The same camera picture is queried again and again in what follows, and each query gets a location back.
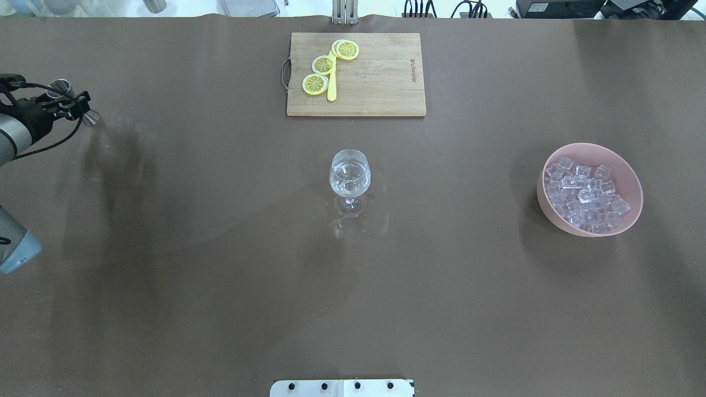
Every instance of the black cable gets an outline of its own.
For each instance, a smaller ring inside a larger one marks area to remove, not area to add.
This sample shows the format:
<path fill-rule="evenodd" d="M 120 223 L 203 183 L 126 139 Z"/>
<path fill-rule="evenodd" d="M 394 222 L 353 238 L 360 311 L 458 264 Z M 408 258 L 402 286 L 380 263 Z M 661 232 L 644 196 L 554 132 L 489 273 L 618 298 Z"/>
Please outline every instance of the black cable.
<path fill-rule="evenodd" d="M 429 0 L 426 2 L 426 12 L 424 13 L 424 17 L 425 18 L 429 17 L 429 6 L 431 6 L 431 12 L 433 13 L 434 18 L 436 18 L 436 8 L 434 7 L 433 0 Z"/>
<path fill-rule="evenodd" d="M 693 7 L 691 8 L 691 10 L 694 11 L 698 16 L 700 16 L 701 18 L 704 18 L 704 20 L 706 20 L 706 15 L 704 15 L 703 12 L 701 12 L 701 11 L 699 11 L 699 10 L 697 10 L 696 8 L 693 8 Z"/>
<path fill-rule="evenodd" d="M 479 1 L 480 7 L 478 7 L 478 14 L 474 14 L 473 18 L 488 18 L 488 6 Z"/>
<path fill-rule="evenodd" d="M 52 91 L 53 93 L 57 93 L 57 94 L 59 94 L 59 95 L 61 95 L 61 96 L 63 96 L 63 97 L 67 97 L 68 99 L 71 100 L 71 102 L 73 102 L 73 103 L 75 104 L 75 106 L 80 106 L 79 103 L 78 103 L 78 99 L 77 99 L 76 97 L 71 96 L 71 95 L 69 95 L 68 93 L 63 93 L 63 92 L 61 92 L 61 91 L 59 91 L 59 90 L 57 90 L 57 89 L 55 89 L 55 88 L 47 87 L 46 85 L 41 85 L 41 84 L 36 84 L 36 83 L 23 83 L 22 86 L 23 86 L 23 87 L 27 87 L 27 88 L 44 88 L 45 90 Z M 49 149 L 53 149 L 53 148 L 55 148 L 55 147 L 61 145 L 62 143 L 64 143 L 64 142 L 68 141 L 69 139 L 71 139 L 72 136 L 76 135 L 76 132 L 78 131 L 78 128 L 81 126 L 81 122 L 82 122 L 82 121 L 83 121 L 83 113 L 81 113 L 81 115 L 79 116 L 78 121 L 76 122 L 76 126 L 73 128 L 73 131 L 72 131 L 69 135 L 67 135 L 66 137 L 64 137 L 64 139 L 61 139 L 59 142 L 56 142 L 56 143 L 54 143 L 53 145 L 49 145 L 49 146 L 47 146 L 46 148 L 37 149 L 37 150 L 31 151 L 31 152 L 29 152 L 29 153 L 24 153 L 24 154 L 21 154 L 21 155 L 19 155 L 19 156 L 16 156 L 16 157 L 15 157 L 14 159 L 12 159 L 11 161 L 15 161 L 15 160 L 17 160 L 18 158 L 23 158 L 23 157 L 35 155 L 35 154 L 37 154 L 37 153 L 45 152 L 45 151 L 47 151 L 47 150 L 49 150 Z"/>
<path fill-rule="evenodd" d="M 20 104 L 17 103 L 17 99 L 15 99 L 10 90 L 4 85 L 0 85 L 0 94 L 5 94 L 13 106 L 20 107 Z"/>
<path fill-rule="evenodd" d="M 53 144 L 53 145 L 49 145 L 49 146 L 47 146 L 46 148 L 37 149 L 37 150 L 34 150 L 33 152 L 24 153 L 24 154 L 22 154 L 22 155 L 19 155 L 19 156 L 15 157 L 14 159 L 12 159 L 11 161 L 15 161 L 15 160 L 17 160 L 18 158 L 23 158 L 23 157 L 35 155 L 35 154 L 37 154 L 37 153 L 45 152 L 45 151 L 47 151 L 47 150 L 49 150 L 49 149 L 53 149 L 53 148 L 55 148 L 55 147 L 61 145 L 62 143 L 68 141 L 69 139 L 71 139 L 71 137 L 73 137 L 74 135 L 76 135 L 76 132 L 78 131 L 78 127 L 81 126 L 81 122 L 82 122 L 82 121 L 83 121 L 83 114 L 81 114 L 81 115 L 79 116 L 79 118 L 78 118 L 78 121 L 76 121 L 76 126 L 73 128 L 73 131 L 72 131 L 69 135 L 67 135 L 64 139 L 60 140 L 59 142 L 56 142 L 56 143 Z"/>
<path fill-rule="evenodd" d="M 476 6 L 473 7 L 473 16 L 471 16 L 471 14 L 469 13 L 468 18 L 476 18 L 476 15 L 478 14 L 478 11 L 480 10 L 482 4 L 483 4 L 482 0 L 478 0 L 478 2 L 476 3 Z"/>
<path fill-rule="evenodd" d="M 473 1 L 463 0 L 459 4 L 456 4 L 456 8 L 454 8 L 453 12 L 451 13 L 451 18 L 453 18 L 453 16 L 456 15 L 456 11 L 458 10 L 459 7 L 461 7 L 461 4 L 468 4 L 468 14 L 471 13 L 471 7 L 473 7 Z"/>
<path fill-rule="evenodd" d="M 659 19 L 659 16 L 664 13 L 664 9 L 662 7 L 652 2 L 647 3 L 647 7 L 651 8 L 654 11 L 654 14 L 649 16 L 650 19 Z"/>

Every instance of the brown table surface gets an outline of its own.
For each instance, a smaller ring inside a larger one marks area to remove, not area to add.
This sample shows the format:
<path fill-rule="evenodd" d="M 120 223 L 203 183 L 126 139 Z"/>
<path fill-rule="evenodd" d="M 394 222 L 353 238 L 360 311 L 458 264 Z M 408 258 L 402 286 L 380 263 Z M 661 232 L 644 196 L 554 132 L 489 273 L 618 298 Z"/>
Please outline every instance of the brown table surface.
<path fill-rule="evenodd" d="M 427 116 L 286 116 L 289 37 L 317 31 L 420 32 Z M 705 42 L 706 23 L 648 20 L 4 18 L 2 71 L 67 78 L 103 120 L 0 170 L 44 244 L 0 277 L 0 396 L 350 377 L 419 397 L 706 395 Z M 539 209 L 542 164 L 577 141 L 642 181 L 622 235 Z M 342 148 L 373 184 L 339 224 Z"/>

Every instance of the metal bracket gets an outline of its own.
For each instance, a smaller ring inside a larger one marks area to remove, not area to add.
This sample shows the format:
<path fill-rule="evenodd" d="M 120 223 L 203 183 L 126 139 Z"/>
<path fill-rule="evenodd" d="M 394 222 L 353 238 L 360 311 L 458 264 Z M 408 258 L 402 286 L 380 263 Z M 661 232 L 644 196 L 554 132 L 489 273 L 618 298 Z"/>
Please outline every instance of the metal bracket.
<path fill-rule="evenodd" d="M 334 25 L 358 25 L 358 0 L 333 0 Z"/>
<path fill-rule="evenodd" d="M 414 397 L 412 379 L 324 379 L 276 381 L 270 397 Z"/>
<path fill-rule="evenodd" d="M 289 64 L 289 78 L 292 78 L 292 55 L 288 54 L 287 55 L 287 60 L 282 64 L 282 75 L 280 76 L 280 79 L 282 80 L 282 85 L 285 87 L 285 92 L 289 93 L 289 78 L 287 79 L 287 82 L 285 83 L 285 71 L 287 70 L 287 64 Z"/>

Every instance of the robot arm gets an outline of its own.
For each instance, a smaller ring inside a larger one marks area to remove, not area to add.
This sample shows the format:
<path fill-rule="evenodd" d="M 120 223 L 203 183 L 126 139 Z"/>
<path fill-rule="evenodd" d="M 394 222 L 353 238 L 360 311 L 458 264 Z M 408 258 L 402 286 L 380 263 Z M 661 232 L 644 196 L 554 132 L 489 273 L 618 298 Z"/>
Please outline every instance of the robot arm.
<path fill-rule="evenodd" d="M 59 97 L 43 94 L 30 99 L 17 99 L 12 92 L 19 88 L 44 88 L 56 91 Z M 0 167 L 12 160 L 36 153 L 21 155 L 24 150 L 51 132 L 56 120 L 80 120 L 90 110 L 90 96 L 86 91 L 73 97 L 51 87 L 27 83 L 25 78 L 18 74 L 0 74 L 0 94 L 4 94 L 10 102 L 8 105 L 0 99 Z M 79 124 L 76 124 L 73 132 L 55 146 L 70 138 L 78 126 Z M 0 272 L 10 273 L 40 251 L 42 245 L 32 233 L 0 206 Z"/>
<path fill-rule="evenodd" d="M 73 121 L 90 110 L 90 96 L 86 91 L 77 97 L 52 98 L 42 94 L 30 99 L 15 99 L 11 93 L 19 88 L 31 87 L 51 89 L 27 83 L 18 74 L 0 74 L 0 94 L 10 101 L 9 105 L 0 101 L 0 167 L 44 138 L 52 131 L 56 120 L 64 118 Z"/>

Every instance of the metal cylinder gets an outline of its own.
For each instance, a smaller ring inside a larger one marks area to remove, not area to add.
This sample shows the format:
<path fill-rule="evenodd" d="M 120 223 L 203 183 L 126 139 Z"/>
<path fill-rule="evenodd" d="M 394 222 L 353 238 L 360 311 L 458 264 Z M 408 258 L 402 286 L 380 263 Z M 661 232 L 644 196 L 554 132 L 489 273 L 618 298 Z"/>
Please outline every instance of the metal cylinder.
<path fill-rule="evenodd" d="M 44 0 L 54 15 L 66 15 L 76 9 L 76 0 Z"/>
<path fill-rule="evenodd" d="M 143 0 L 149 12 L 159 14 L 167 7 L 167 0 Z"/>
<path fill-rule="evenodd" d="M 0 113 L 0 167 L 32 145 L 32 134 L 14 117 Z"/>
<path fill-rule="evenodd" d="M 70 96 L 75 96 L 73 94 L 73 89 L 71 88 L 71 83 L 69 83 L 68 80 L 65 80 L 63 78 L 60 78 L 58 80 L 54 80 L 51 83 L 49 83 L 49 87 L 59 91 L 62 94 L 67 94 Z M 55 93 L 54 91 L 49 91 L 47 90 L 47 95 L 50 98 L 60 98 L 63 95 L 59 95 L 58 93 Z M 100 121 L 100 113 L 96 112 L 95 110 L 91 109 L 88 112 L 86 112 L 83 115 L 83 125 L 86 127 L 92 127 Z"/>

